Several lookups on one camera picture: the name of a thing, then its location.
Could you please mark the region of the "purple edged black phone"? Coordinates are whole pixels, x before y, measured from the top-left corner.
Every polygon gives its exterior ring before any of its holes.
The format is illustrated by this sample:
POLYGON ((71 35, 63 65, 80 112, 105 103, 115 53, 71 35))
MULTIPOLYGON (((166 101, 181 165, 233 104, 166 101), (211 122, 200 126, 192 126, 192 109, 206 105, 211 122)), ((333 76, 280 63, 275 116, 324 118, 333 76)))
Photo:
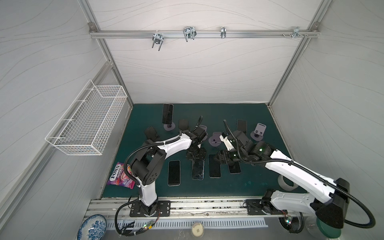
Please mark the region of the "purple edged black phone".
POLYGON ((240 174, 242 172, 239 162, 236 162, 232 165, 228 165, 230 174, 240 174))

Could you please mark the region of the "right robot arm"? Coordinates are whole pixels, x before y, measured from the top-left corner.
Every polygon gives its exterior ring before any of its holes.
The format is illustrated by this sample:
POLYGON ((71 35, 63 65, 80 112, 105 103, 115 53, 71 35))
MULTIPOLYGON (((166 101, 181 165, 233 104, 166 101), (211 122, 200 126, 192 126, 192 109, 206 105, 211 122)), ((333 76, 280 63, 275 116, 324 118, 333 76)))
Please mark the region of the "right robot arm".
POLYGON ((232 134, 222 133, 220 140, 224 143, 225 149, 219 151, 215 159, 221 164, 233 166, 244 163, 264 167, 306 190, 305 194, 296 194, 291 191, 269 189, 262 199, 254 204, 256 208, 267 215, 277 211, 313 214, 332 228, 343 228, 349 201, 330 184, 335 183, 347 191, 346 181, 335 181, 314 173, 264 141, 255 144, 242 131, 235 131, 232 134))

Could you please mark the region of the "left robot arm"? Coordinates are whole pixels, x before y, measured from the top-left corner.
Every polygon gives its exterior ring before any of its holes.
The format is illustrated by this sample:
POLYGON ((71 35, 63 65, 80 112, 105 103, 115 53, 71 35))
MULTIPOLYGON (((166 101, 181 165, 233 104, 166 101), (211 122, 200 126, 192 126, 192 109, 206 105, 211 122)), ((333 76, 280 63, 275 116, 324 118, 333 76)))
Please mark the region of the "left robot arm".
POLYGON ((190 161, 204 161, 206 149, 202 147, 207 132, 201 127, 184 130, 168 140, 153 142, 147 140, 133 151, 124 162, 125 175, 139 187, 139 201, 146 216, 152 216, 158 207, 156 180, 165 160, 181 151, 186 151, 190 161))

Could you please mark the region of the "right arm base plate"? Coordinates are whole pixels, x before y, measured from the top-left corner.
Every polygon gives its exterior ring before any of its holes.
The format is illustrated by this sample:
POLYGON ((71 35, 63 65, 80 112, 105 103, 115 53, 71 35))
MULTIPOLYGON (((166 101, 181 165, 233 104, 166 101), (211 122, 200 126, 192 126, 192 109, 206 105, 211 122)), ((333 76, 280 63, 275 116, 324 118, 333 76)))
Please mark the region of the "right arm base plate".
POLYGON ((246 200, 245 204, 247 214, 250 216, 283 215, 281 210, 276 209, 271 202, 263 199, 246 200))

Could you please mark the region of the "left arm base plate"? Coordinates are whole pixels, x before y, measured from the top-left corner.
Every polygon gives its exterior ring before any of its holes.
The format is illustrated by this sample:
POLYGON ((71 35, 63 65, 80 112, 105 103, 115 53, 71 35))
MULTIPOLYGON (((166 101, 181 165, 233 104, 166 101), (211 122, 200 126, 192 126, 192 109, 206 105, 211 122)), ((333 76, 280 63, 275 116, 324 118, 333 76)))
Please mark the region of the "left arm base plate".
POLYGON ((170 211, 170 201, 155 201, 150 206, 146 206, 141 201, 138 201, 132 204, 130 217, 169 217, 170 211))

